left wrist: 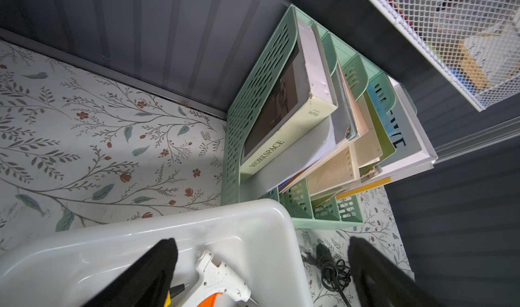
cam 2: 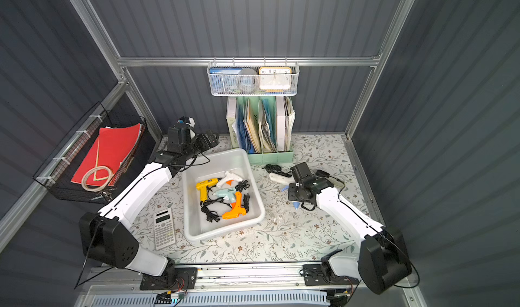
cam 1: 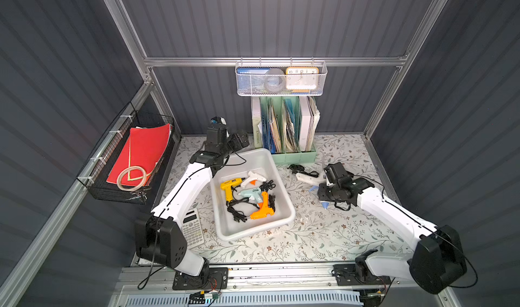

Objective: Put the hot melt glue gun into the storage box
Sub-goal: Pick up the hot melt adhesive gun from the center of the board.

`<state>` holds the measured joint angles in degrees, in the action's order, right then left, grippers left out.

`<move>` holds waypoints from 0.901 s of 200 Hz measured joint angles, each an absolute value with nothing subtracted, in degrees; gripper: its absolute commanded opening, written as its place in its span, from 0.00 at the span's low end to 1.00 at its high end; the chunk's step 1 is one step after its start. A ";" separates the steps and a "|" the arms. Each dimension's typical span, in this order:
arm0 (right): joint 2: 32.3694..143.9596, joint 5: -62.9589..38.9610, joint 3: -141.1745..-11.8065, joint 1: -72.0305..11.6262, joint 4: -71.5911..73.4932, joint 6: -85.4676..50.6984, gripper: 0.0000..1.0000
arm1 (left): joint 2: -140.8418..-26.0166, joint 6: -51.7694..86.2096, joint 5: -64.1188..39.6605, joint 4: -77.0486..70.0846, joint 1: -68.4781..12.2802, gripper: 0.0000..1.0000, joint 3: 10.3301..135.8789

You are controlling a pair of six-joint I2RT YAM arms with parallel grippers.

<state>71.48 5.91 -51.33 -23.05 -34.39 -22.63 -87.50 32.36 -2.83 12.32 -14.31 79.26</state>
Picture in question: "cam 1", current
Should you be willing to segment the white blue-tip glue gun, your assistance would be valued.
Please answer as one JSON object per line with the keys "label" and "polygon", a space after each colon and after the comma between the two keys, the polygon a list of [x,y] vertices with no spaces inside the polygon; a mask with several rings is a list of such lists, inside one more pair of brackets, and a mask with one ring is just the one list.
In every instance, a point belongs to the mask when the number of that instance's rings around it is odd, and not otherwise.
{"label": "white blue-tip glue gun", "polygon": [[324,172],[319,173],[317,176],[310,176],[298,172],[295,174],[295,177],[299,182],[303,182],[306,185],[310,185],[309,192],[312,192],[313,190],[318,190],[319,186],[322,184],[329,185],[329,181],[327,181]]}

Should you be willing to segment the yellow glue gun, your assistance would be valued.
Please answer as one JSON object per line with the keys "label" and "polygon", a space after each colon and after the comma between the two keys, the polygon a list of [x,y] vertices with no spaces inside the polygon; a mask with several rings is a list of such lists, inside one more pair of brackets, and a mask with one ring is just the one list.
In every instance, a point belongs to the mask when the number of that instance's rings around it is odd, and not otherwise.
{"label": "yellow glue gun", "polygon": [[241,185],[243,180],[244,178],[234,178],[221,183],[220,188],[226,195],[226,203],[229,203],[234,199],[234,189]]}

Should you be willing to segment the mint green glue gun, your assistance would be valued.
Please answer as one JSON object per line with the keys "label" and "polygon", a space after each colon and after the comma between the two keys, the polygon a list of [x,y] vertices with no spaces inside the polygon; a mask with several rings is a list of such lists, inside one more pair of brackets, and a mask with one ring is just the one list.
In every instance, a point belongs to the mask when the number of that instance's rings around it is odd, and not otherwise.
{"label": "mint green glue gun", "polygon": [[252,188],[252,189],[244,189],[241,192],[239,192],[238,194],[241,197],[253,199],[256,202],[256,204],[260,204],[260,203],[264,202],[262,193],[263,193],[263,191],[258,187],[258,188]]}

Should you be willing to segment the orange glue gun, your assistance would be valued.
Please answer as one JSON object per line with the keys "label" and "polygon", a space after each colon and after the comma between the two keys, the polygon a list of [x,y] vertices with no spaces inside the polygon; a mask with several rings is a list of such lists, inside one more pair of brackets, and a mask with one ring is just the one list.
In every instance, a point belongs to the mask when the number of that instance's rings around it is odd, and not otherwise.
{"label": "orange glue gun", "polygon": [[251,220],[258,220],[275,214],[275,211],[269,206],[269,194],[264,191],[261,193],[261,197],[263,198],[263,203],[258,211],[253,212],[249,216]]}

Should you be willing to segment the white orange-trigger glue gun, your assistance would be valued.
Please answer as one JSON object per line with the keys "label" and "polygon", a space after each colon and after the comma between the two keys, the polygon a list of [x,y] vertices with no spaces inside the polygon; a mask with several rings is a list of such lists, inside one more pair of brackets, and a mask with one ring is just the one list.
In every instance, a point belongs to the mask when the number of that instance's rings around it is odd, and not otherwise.
{"label": "white orange-trigger glue gun", "polygon": [[248,176],[242,180],[242,183],[240,184],[240,188],[245,189],[246,186],[250,183],[255,185],[255,183],[259,181],[261,184],[267,181],[267,178],[261,174],[258,174],[253,171],[248,172]]}

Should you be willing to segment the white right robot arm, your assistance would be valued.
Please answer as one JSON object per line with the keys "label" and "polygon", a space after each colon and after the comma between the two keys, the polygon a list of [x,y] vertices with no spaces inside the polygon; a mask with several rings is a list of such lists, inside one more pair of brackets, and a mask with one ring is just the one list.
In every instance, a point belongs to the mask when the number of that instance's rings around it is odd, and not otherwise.
{"label": "white right robot arm", "polygon": [[467,260],[460,236],[450,226],[438,227],[409,212],[384,196],[368,178],[355,177],[342,163],[324,169],[326,182],[318,197],[329,203],[347,203],[370,213],[386,224],[411,249],[407,255],[371,249],[355,259],[356,277],[367,283],[378,277],[413,280],[431,294],[459,280],[467,273]]}

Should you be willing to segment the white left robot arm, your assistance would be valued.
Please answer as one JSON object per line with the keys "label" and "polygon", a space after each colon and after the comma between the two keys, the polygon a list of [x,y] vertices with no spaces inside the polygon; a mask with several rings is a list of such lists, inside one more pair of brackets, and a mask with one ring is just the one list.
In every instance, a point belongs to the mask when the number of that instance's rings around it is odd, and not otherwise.
{"label": "white left robot arm", "polygon": [[136,220],[137,257],[193,277],[204,273],[207,261],[188,249],[182,232],[184,218],[201,190],[226,167],[230,155],[248,146],[246,132],[231,133],[225,123],[212,121],[207,139],[191,156],[179,182],[155,208]]}

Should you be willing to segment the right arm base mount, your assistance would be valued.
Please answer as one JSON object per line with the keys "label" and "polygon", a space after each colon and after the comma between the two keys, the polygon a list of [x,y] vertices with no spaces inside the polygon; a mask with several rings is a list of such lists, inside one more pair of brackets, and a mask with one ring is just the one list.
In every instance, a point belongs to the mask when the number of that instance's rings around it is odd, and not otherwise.
{"label": "right arm base mount", "polygon": [[348,285],[390,285],[391,277],[373,275],[366,266],[354,263],[333,265],[332,276],[338,286]]}

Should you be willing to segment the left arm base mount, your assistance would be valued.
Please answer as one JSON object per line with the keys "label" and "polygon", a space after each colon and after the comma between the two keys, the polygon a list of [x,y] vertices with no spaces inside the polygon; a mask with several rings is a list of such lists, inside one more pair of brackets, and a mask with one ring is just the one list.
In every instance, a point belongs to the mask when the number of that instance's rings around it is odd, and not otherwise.
{"label": "left arm base mount", "polygon": [[220,291],[226,289],[229,280],[229,269],[226,267],[209,267],[202,270],[199,276],[191,276],[185,273],[176,273],[172,290],[174,291],[189,291],[189,290],[204,290],[204,291]]}

